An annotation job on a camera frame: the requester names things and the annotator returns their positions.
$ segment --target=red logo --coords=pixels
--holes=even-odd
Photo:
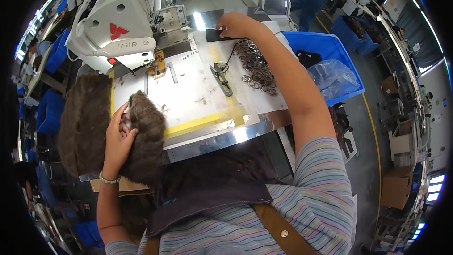
[[[129,31],[126,31],[125,29],[123,29],[122,27],[116,27],[116,25],[110,23],[110,33],[112,34],[112,36],[110,37],[110,40],[111,41],[114,41],[116,40],[117,38],[120,37],[121,34],[127,34]]]

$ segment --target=sewing machine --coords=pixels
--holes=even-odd
[[[92,0],[77,10],[67,47],[94,70],[106,73],[116,61],[131,70],[152,67],[154,51],[190,40],[181,0]]]

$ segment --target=pile of metal rings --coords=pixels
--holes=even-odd
[[[239,56],[242,68],[249,72],[249,75],[242,76],[244,82],[250,87],[261,89],[272,96],[277,94],[274,89],[277,86],[274,76],[270,72],[263,54],[251,40],[239,40],[233,48],[233,54]]]

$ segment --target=brown apron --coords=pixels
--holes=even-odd
[[[280,248],[288,255],[317,254],[269,205],[266,184],[281,183],[270,160],[255,143],[237,144],[161,168],[161,182],[150,212],[145,255],[159,253],[160,236],[182,219],[214,207],[251,205]]]

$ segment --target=scissors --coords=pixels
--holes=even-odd
[[[220,70],[219,64],[214,62],[214,67],[212,67],[212,65],[209,65],[209,67],[211,68],[211,72],[214,75],[214,78],[216,78],[217,83],[219,84],[225,96],[231,97],[233,95],[233,92],[230,88],[230,85],[228,84],[228,81],[225,79],[222,70]]]

